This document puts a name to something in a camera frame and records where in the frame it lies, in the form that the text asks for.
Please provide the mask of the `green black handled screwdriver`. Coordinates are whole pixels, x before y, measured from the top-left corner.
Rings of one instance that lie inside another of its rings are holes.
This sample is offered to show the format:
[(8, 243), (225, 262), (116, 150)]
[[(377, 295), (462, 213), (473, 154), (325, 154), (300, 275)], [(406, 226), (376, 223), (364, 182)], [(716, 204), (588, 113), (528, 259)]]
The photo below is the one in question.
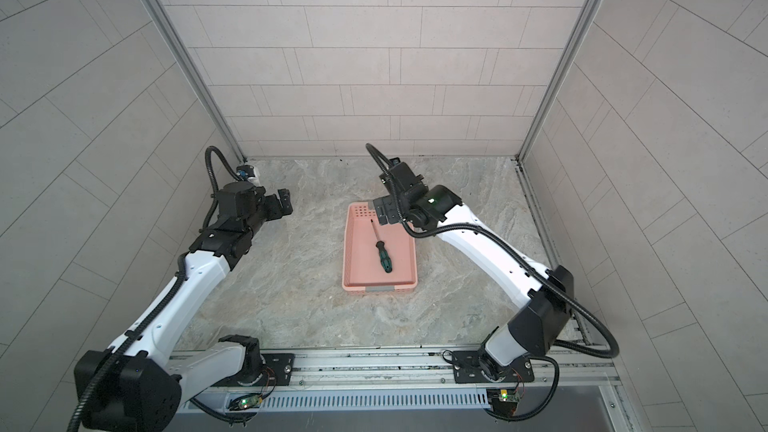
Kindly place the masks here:
[(385, 273), (392, 273), (393, 263), (386, 249), (385, 242), (380, 238), (377, 226), (372, 219), (370, 219), (370, 224), (373, 230), (374, 238), (376, 239), (375, 247), (377, 249), (380, 266)]

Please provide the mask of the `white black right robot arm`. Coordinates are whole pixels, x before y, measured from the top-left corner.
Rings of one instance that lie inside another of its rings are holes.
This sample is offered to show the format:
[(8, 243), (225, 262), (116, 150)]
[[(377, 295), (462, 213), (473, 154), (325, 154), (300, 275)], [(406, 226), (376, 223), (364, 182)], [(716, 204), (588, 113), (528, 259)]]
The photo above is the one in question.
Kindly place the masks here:
[(423, 177), (397, 158), (377, 157), (389, 195), (374, 201), (381, 223), (402, 223), (414, 238), (437, 236), (470, 258), (518, 308), (493, 331), (478, 352), (486, 378), (500, 381), (516, 360), (544, 356), (570, 320), (571, 307), (549, 288), (573, 294), (568, 272), (552, 272), (521, 254), (480, 221), (450, 189), (428, 187)]

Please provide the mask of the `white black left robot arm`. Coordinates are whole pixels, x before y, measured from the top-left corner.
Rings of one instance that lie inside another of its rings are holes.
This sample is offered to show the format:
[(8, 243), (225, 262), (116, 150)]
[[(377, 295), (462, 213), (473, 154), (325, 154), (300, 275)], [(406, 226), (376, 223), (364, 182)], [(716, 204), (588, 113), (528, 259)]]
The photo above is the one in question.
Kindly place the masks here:
[(292, 213), (290, 193), (236, 181), (215, 199), (218, 219), (177, 260), (173, 279), (142, 315), (102, 351), (76, 363), (78, 404), (68, 430), (162, 431), (180, 405), (215, 383), (253, 385), (269, 377), (258, 339), (229, 335), (177, 367), (171, 353), (207, 296), (235, 268), (261, 226)]

